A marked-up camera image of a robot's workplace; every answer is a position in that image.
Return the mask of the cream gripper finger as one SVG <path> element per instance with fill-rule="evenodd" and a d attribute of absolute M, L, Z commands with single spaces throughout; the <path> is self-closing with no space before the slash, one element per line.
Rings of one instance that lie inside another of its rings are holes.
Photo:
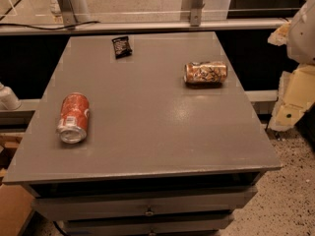
<path fill-rule="evenodd" d="M 291 22 L 286 22 L 282 26 L 277 28 L 268 37 L 268 42 L 275 46 L 286 45 L 290 25 L 291 25 Z"/>
<path fill-rule="evenodd" d="M 277 132 L 291 129 L 315 104 L 315 66 L 299 65 L 292 73 L 283 72 L 278 100 L 268 127 Z"/>

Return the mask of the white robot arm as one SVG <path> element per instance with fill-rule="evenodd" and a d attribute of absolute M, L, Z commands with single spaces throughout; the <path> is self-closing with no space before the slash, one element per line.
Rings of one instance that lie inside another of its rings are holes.
<path fill-rule="evenodd" d="M 291 73 L 283 72 L 278 100 L 269 128 L 291 129 L 315 103 L 315 0 L 307 0 L 289 23 L 275 30 L 268 42 L 286 44 L 289 59 L 298 63 Z"/>

